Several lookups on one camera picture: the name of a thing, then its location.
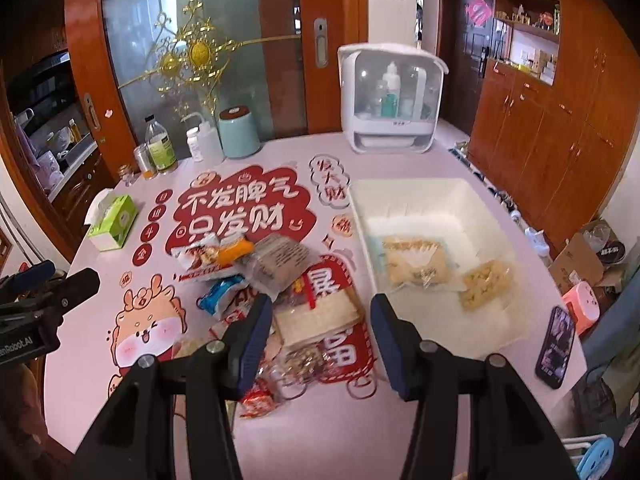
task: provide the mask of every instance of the table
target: table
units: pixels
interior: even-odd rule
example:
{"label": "table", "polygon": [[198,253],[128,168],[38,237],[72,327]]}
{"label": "table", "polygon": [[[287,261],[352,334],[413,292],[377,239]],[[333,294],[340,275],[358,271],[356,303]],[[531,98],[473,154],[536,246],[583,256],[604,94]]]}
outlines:
{"label": "table", "polygon": [[[121,250],[99,253],[84,240],[76,254],[70,273],[94,268],[100,291],[65,317],[58,330],[61,347],[47,357],[44,387],[49,433],[68,449],[76,450],[107,399],[108,388],[117,385],[140,354],[167,358],[171,344],[183,333],[208,335],[212,320],[195,304],[208,286],[184,280],[167,248],[211,230],[221,235],[246,230],[254,236],[276,230],[340,262],[368,305],[372,288],[345,193],[350,182],[361,178],[466,179],[510,238],[523,270],[536,284],[536,303],[544,305],[532,314],[529,336],[502,352],[547,415],[586,371],[576,338],[559,390],[535,377],[550,311],[561,304],[560,295],[507,213],[437,142],[421,155],[357,155],[342,134],[297,137],[268,142],[244,160],[226,160],[215,173],[203,170],[188,159],[172,174],[139,179],[127,189],[119,184],[117,191],[128,192],[140,205],[126,244]],[[146,305],[156,296],[158,300]],[[150,327],[148,312],[158,319],[158,328]],[[148,335],[142,330],[134,336],[145,323]],[[357,370],[343,381],[313,384],[300,398],[264,418],[244,420],[236,415],[234,439],[245,478],[399,477],[416,403],[402,402],[390,389],[382,362],[370,354],[374,345],[367,343],[369,335],[365,324],[334,340],[334,346],[351,353],[349,370]],[[464,470],[468,455],[468,402],[461,399],[460,406],[456,472]],[[188,478],[184,421],[177,416],[174,420],[176,473]]]}

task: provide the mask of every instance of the small glass jar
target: small glass jar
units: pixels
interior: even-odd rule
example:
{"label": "small glass jar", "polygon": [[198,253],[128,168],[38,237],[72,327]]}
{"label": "small glass jar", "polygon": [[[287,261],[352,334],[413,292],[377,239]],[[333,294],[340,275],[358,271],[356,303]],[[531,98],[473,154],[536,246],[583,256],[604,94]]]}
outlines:
{"label": "small glass jar", "polygon": [[123,164],[120,166],[118,169],[118,175],[126,187],[131,186],[138,179],[138,176],[133,173],[133,169],[130,164]]}

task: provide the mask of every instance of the plastic bottle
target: plastic bottle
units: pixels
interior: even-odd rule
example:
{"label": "plastic bottle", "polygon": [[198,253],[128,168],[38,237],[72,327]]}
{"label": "plastic bottle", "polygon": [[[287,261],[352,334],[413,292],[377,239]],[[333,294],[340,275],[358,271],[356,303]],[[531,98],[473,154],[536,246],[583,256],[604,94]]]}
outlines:
{"label": "plastic bottle", "polygon": [[215,125],[211,125],[209,121],[200,124],[198,132],[198,143],[202,160],[207,165],[207,169],[217,166],[225,160],[225,152],[222,151],[222,143],[220,143],[220,135]]}
{"label": "plastic bottle", "polygon": [[386,81],[386,96],[382,101],[382,116],[394,118],[398,116],[398,102],[400,101],[400,76],[398,67],[392,61],[386,67],[386,73],[382,76]]}
{"label": "plastic bottle", "polygon": [[69,129],[71,130],[71,141],[80,142],[82,140],[82,135],[80,134],[80,128],[78,128],[78,125],[73,119],[69,121]]}
{"label": "plastic bottle", "polygon": [[178,167],[178,161],[175,158],[174,146],[171,144],[169,133],[162,124],[156,121],[153,115],[145,117],[145,121],[145,140],[151,158],[161,174],[171,173]]}
{"label": "plastic bottle", "polygon": [[[220,164],[223,160],[225,160],[225,153],[222,151],[222,143],[220,143],[220,136],[218,135],[218,130],[214,126],[211,126],[209,121],[205,121],[204,117],[199,112],[194,112],[193,114],[189,114],[186,117],[181,119],[182,122],[186,121],[191,117],[200,118],[200,126],[197,128],[197,142],[198,142],[198,150],[200,152],[200,160],[202,160],[207,169],[211,169],[213,166]],[[187,132],[187,137],[189,137],[189,133],[192,131],[189,130]]]}
{"label": "plastic bottle", "polygon": [[202,153],[200,152],[200,145],[198,143],[198,130],[199,128],[197,126],[187,130],[187,146],[189,147],[194,162],[202,162]]}

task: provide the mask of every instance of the tissue box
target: tissue box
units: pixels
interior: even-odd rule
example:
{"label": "tissue box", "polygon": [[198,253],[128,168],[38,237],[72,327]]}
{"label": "tissue box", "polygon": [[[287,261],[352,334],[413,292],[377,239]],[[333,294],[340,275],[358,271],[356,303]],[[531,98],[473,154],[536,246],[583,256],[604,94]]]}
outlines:
{"label": "tissue box", "polygon": [[138,210],[129,195],[117,197],[102,221],[86,234],[99,251],[120,249],[124,245]]}

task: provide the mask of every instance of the phone screen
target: phone screen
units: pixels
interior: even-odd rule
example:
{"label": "phone screen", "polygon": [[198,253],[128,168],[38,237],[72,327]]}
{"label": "phone screen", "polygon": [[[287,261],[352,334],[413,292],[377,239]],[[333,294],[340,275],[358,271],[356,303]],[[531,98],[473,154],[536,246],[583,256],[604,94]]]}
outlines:
{"label": "phone screen", "polygon": [[551,312],[545,342],[536,364],[536,375],[553,389],[558,389],[564,380],[574,345],[575,323],[571,315],[559,306]]}

